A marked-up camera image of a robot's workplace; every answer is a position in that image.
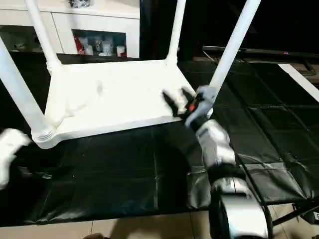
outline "white leg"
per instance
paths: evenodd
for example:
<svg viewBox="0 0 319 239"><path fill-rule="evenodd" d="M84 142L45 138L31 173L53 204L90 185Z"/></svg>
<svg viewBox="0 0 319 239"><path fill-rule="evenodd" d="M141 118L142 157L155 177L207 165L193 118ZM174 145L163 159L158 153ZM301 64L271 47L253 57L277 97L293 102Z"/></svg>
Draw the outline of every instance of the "white leg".
<svg viewBox="0 0 319 239"><path fill-rule="evenodd" d="M54 127L45 120L40 107L24 82L1 38L0 66L0 78L30 126L33 140L36 143L47 143L49 141L49 145L44 147L56 145L58 141L56 143L52 141L55 136Z"/></svg>
<svg viewBox="0 0 319 239"><path fill-rule="evenodd" d="M166 58L168 64L177 63L177 50L178 50L181 25L183 23L185 4L186 4L186 0L177 0L174 25L173 25L173 30L171 32L169 50L168 50L168 55Z"/></svg>
<svg viewBox="0 0 319 239"><path fill-rule="evenodd" d="M49 73L51 74L52 69L55 67L60 67L61 62L56 56L53 46L51 44L50 38L45 30L44 24L42 22L39 8L36 4L35 0L25 0L26 7L30 14L30 17L33 22L34 29L36 31L36 35L39 38L41 47L43 49L45 58L46 58L46 65L48 68Z"/></svg>
<svg viewBox="0 0 319 239"><path fill-rule="evenodd" d="M214 76L210 82L210 86L213 86L216 89L216 95L224 83L239 47L258 9L260 1L261 0L247 0L245 3L233 33L231 34L231 37L227 43L224 54L222 55Z"/></svg>

